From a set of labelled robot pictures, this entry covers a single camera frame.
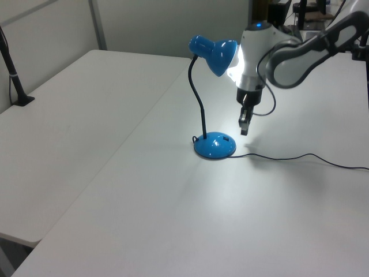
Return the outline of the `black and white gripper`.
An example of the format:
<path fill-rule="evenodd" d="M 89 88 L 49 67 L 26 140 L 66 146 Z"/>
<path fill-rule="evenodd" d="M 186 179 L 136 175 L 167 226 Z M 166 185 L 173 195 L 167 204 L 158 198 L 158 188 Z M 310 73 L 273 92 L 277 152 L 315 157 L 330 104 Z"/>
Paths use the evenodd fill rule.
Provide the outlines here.
<path fill-rule="evenodd" d="M 238 119 L 241 135 L 248 135 L 248 129 L 254 114 L 254 106 L 261 101 L 265 85 L 259 77 L 241 77 L 237 83 L 236 100 L 243 105 Z"/>

